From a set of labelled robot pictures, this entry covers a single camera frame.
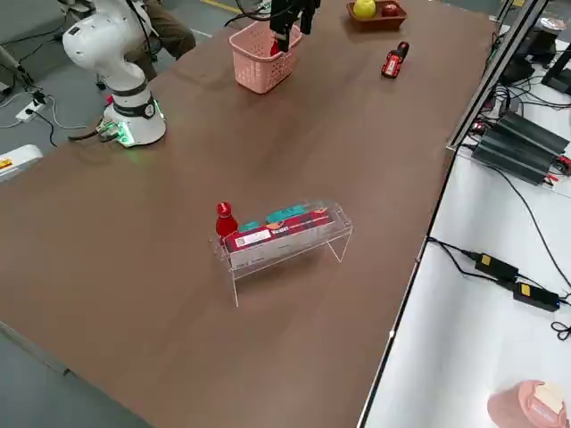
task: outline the snack box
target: snack box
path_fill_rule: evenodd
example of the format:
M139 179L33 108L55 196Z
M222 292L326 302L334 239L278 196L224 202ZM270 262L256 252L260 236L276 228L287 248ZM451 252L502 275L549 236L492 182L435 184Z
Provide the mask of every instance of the snack box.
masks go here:
M327 208L269 223L225 239L233 269L300 251L325 236L334 224Z

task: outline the person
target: person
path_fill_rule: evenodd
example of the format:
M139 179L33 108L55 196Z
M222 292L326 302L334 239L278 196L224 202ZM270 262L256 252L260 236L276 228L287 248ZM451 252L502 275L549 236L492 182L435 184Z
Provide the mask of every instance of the person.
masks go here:
M178 60L182 55L196 47L196 39L192 31L167 11L160 0L144 0L145 9L154 30L159 35L161 45L167 52ZM160 47L153 46L156 36L151 35L151 48L156 53ZM146 40L136 50L125 55L127 61L138 65L148 81L157 77L153 66L153 53L148 52Z

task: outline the gray floor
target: gray floor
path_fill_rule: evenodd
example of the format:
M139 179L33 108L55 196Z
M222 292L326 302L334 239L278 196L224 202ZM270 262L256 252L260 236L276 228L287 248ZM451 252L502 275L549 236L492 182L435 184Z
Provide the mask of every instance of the gray floor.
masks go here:
M500 0L444 1L486 14L495 14L500 5ZM569 2L571 0L553 1L549 10L569 18ZM164 3L189 28L197 30L199 43L208 38L201 33L214 34L233 16L231 12L201 4L199 0L164 0ZM0 41L53 29L62 20L55 0L0 0L0 11ZM16 57L22 57L43 40L49 40L49 37L10 47ZM172 61L167 54L161 53L157 70L165 70ZM101 114L107 94L96 88L92 73L70 62L61 45L47 43L24 65L37 80L37 85L55 97L58 120L63 125L88 124ZM0 70L2 78L5 80L6 75ZM10 105L0 108L0 127L13 123L15 114L28 102L29 95L21 95ZM53 117L50 111L44 111L44 114L50 119ZM56 127L54 140L63 142L70 132ZM48 153L52 150L48 133L49 127L38 119L15 128L0 128L0 153L24 144L35 144L43 153ZM65 377L57 374L0 334L0 426L135 428L148 425L73 374Z
M209 35L219 31L224 22L234 16L232 12L200 3L199 0L165 0L164 3L190 29L195 30L198 43L207 40ZM29 17L36 18L32 21L28 21L28 15L26 20L20 18L30 7L37 9L37 13L28 12ZM62 22L62 14L55 0L0 0L0 11L0 41L38 34L54 29ZM63 51L62 45L50 42L50 38L40 37L7 47L14 57L21 58L42 41L48 41L41 50L23 62L24 67L36 80L36 85L55 98L57 119L62 125L72 127L90 124L101 115L108 92L99 91L95 86L94 73L73 64ZM155 64L155 68L160 72L173 61L163 50L159 53L159 62ZM10 83L12 80L9 76L0 69L0 80ZM50 127L41 119L35 118L14 128L2 128L16 121L15 115L30 99L31 95L21 95L9 105L0 108L0 153L24 144L35 144L43 153L53 150L48 139ZM41 114L49 119L53 117L49 110L43 110ZM54 141L57 144L65 144L66 136L74 133L81 134L82 131L68 131L55 126Z

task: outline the red bottle cap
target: red bottle cap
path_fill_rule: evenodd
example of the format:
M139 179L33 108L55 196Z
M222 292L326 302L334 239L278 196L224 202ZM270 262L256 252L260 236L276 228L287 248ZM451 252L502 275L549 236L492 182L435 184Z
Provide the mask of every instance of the red bottle cap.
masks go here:
M228 202L221 202L217 205L216 211L221 217L228 217L232 215L232 207Z

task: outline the pink plastic basket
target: pink plastic basket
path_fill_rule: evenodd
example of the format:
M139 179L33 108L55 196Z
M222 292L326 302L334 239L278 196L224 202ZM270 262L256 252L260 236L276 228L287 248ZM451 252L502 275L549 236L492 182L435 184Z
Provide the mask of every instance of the pink plastic basket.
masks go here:
M294 70L296 46L302 41L299 27L292 28L289 52L269 56L274 33L269 22L254 22L230 37L236 81L253 92L265 94Z

